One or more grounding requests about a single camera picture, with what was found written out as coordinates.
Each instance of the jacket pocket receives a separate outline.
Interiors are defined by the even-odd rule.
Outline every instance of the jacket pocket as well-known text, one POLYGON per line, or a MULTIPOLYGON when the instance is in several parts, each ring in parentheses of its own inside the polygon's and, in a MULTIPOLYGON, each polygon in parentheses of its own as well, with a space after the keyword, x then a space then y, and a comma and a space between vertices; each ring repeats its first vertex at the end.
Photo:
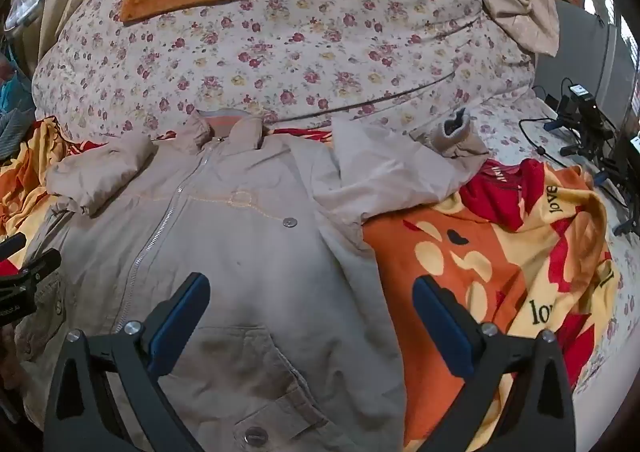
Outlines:
POLYGON ((264 327, 201 327, 160 381, 205 450, 357 452, 264 327))
POLYGON ((65 282, 54 271, 40 284, 34 295, 35 313, 26 316, 15 329, 20 360, 36 358, 56 334, 66 318, 65 282))

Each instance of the jacket sleeve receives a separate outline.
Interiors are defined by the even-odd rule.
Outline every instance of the jacket sleeve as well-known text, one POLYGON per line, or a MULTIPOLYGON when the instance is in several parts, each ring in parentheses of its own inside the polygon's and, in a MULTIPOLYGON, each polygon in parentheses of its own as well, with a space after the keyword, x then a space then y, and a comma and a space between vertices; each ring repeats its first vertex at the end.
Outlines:
POLYGON ((424 136, 422 143, 377 125, 336 120, 334 153, 341 188, 319 197, 345 221, 439 203, 468 182, 488 158, 465 112, 424 136))
POLYGON ((93 215, 140 171, 153 151, 148 136, 126 132, 49 168, 47 193, 60 196, 58 210, 93 215))

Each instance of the gray panel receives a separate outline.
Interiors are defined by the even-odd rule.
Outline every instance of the gray panel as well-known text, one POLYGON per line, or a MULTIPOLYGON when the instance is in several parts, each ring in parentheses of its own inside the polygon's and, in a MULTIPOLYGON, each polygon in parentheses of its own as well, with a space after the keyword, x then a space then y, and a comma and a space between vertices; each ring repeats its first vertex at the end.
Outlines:
MULTIPOLYGON (((601 24, 597 16, 573 4, 556 0, 556 7, 560 19, 560 48, 555 58, 540 55, 534 85, 542 85, 546 92, 560 99, 560 84, 567 76, 596 96, 602 77, 608 27, 601 24)), ((565 83, 565 93, 568 93, 567 86, 565 83)))
POLYGON ((613 70, 605 98, 598 103, 600 110, 613 122, 616 129, 622 127, 626 111, 631 103, 636 68, 629 48, 618 33, 613 70))

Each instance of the jacket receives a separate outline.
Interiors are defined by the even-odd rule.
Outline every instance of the jacket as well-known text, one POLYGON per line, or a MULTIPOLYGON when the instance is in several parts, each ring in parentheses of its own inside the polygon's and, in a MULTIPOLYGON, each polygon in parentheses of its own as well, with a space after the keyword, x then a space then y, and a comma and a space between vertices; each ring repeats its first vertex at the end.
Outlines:
POLYGON ((333 138, 263 139, 248 118, 220 141, 194 113, 174 140, 131 133, 52 167, 60 198, 28 253, 55 247, 62 265, 16 333, 34 421, 69 329, 144 320, 199 271, 209 307, 160 385, 205 450, 246 450, 252 426, 268 432, 265 450, 400 450, 401 355, 362 223, 444 199, 486 155, 448 159, 359 122, 336 122, 333 138))

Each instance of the zipper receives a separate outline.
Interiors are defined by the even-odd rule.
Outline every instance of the zipper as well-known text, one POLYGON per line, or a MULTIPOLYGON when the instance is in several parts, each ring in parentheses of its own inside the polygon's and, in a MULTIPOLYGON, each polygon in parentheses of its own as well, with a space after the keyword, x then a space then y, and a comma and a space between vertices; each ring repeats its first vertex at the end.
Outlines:
POLYGON ((124 306, 122 307, 122 311, 120 315, 116 318, 117 323, 116 323, 115 329, 113 330, 114 333, 118 333, 124 327, 124 324, 127 320, 127 314, 129 314, 129 309, 131 307, 131 302, 133 299, 133 290, 136 285, 136 277, 138 276, 138 270, 140 269, 140 264, 142 264, 142 261, 144 260, 146 255, 154 247, 154 244, 158 242, 160 235, 162 235, 162 232, 166 228, 166 225, 169 223, 169 219, 171 219, 172 215, 174 215, 175 206, 178 203, 180 195, 182 194, 182 190, 184 190, 185 183, 196 173, 196 171, 199 168, 206 165, 208 161, 209 161, 209 154, 207 154, 207 156, 203 159, 203 161, 201 161, 198 164, 196 169, 189 176, 185 177, 182 183, 180 183, 180 186, 178 186, 177 190, 175 191, 175 195, 171 199, 169 209, 164 214, 164 217, 162 218, 160 225, 158 226, 154 234, 151 236, 151 239, 149 239, 149 241, 146 243, 146 246, 140 251, 140 253, 136 257, 136 260, 133 262, 133 266, 129 273, 129 279, 127 280, 127 284, 125 286, 126 298, 125 298, 124 306))

